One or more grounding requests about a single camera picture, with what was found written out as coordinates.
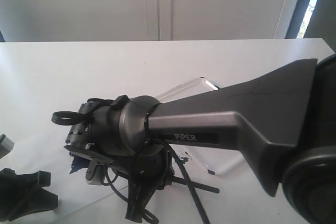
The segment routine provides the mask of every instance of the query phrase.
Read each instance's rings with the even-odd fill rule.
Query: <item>white tabletop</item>
[[[158,95],[199,76],[225,87],[297,59],[331,54],[321,39],[2,43],[0,132],[20,142],[54,129],[54,111],[76,111],[90,97]],[[218,195],[199,191],[212,223],[306,223],[281,188],[275,198],[263,192],[246,163],[222,176],[206,174],[193,162],[187,169],[193,180],[221,189]],[[160,223],[201,223],[184,186],[158,191],[148,209]],[[125,211],[112,194],[58,221],[130,223]]]

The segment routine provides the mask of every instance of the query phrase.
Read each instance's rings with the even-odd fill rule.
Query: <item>white cabinet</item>
[[[296,0],[0,0],[6,41],[284,38]]]

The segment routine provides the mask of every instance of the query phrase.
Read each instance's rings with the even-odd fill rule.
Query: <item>cabinet door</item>
[[[159,0],[161,39],[284,38],[296,0]]]
[[[157,0],[0,0],[6,41],[158,40]]]

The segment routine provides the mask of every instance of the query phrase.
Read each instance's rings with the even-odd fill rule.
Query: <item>black label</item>
[[[162,140],[170,140],[177,142],[195,142],[218,144],[218,137],[213,133],[174,133],[174,134],[158,134],[156,136]]]

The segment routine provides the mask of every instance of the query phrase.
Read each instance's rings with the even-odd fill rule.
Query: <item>robotic arm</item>
[[[145,209],[157,189],[187,184],[203,223],[209,223],[195,187],[169,144],[239,150],[265,192],[278,184],[310,223],[336,220],[336,59],[319,65],[299,60],[260,78],[161,104],[141,96],[89,99],[78,112],[55,112],[52,121],[72,125],[65,148],[73,169],[88,167],[91,184],[108,176],[129,180],[126,218],[158,220]],[[174,177],[174,158],[184,179]]]

